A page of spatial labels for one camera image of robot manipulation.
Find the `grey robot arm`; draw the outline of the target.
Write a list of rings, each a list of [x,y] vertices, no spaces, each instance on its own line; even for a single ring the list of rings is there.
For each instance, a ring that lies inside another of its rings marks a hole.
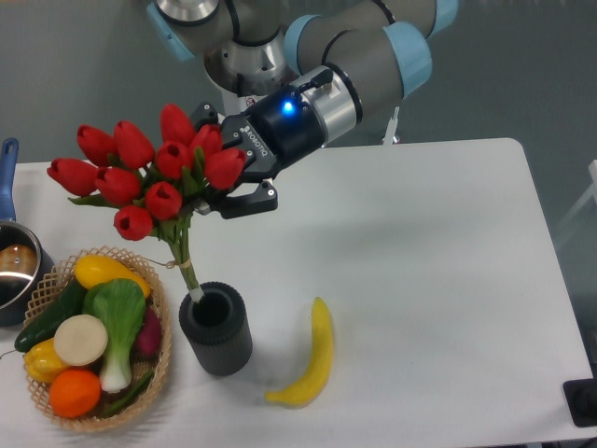
[[[283,27],[277,1],[152,1],[147,14],[173,55],[203,59],[224,109],[192,113],[217,123],[225,143],[246,157],[240,184],[209,188],[185,214],[224,218],[277,205],[273,179],[370,116],[397,109],[431,76],[428,39],[450,26],[455,1],[361,1],[330,15],[305,15]]]

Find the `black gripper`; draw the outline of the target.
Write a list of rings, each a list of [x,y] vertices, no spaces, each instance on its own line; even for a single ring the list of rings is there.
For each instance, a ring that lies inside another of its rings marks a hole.
[[[221,124],[225,144],[247,154],[239,181],[257,183],[251,193],[214,197],[195,202],[195,212],[217,213],[224,219],[249,217],[278,208],[273,181],[280,171],[320,148],[325,132],[314,107],[300,98],[299,90],[285,86],[250,106],[241,114],[227,116],[209,102],[200,103],[189,115],[196,131]]]

